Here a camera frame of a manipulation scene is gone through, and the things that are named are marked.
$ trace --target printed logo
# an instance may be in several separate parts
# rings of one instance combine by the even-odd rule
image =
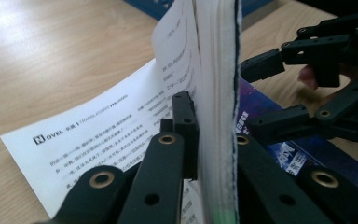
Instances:
[[[34,142],[37,145],[40,145],[40,144],[44,143],[45,141],[46,141],[46,139],[42,134],[38,135],[37,137],[34,137]]]

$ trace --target document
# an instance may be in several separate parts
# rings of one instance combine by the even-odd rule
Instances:
[[[172,96],[189,91],[200,126],[199,181],[184,181],[182,221],[233,223],[236,205],[236,1],[174,1],[158,23],[155,59],[96,98],[1,136],[48,215],[99,165],[142,161]]]

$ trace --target wooden table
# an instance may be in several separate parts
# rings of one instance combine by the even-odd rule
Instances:
[[[329,17],[289,2],[243,33],[243,59]],[[121,0],[0,0],[0,134],[85,103],[133,73],[154,57],[150,38],[156,24]],[[298,85],[297,69],[256,86],[283,106],[317,104],[324,92]],[[358,159],[358,145],[343,146]],[[47,219],[0,140],[0,223]]]

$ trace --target blue book cover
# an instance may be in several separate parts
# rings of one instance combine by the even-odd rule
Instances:
[[[247,119],[282,109],[242,78],[240,94],[237,133],[249,133],[245,126]],[[283,170],[292,175],[297,175],[306,165],[322,165],[345,176],[358,187],[358,161],[320,136],[299,138],[264,148]]]

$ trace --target table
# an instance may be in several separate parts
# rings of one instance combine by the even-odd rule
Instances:
[[[289,2],[244,31],[242,58],[278,47],[298,27],[330,17]],[[156,24],[121,0],[0,0],[0,134],[85,103],[132,74],[154,57]],[[296,83],[298,69],[255,85],[282,106],[316,106],[326,92]],[[358,145],[341,144],[358,160]],[[47,219],[0,140],[0,223]]]

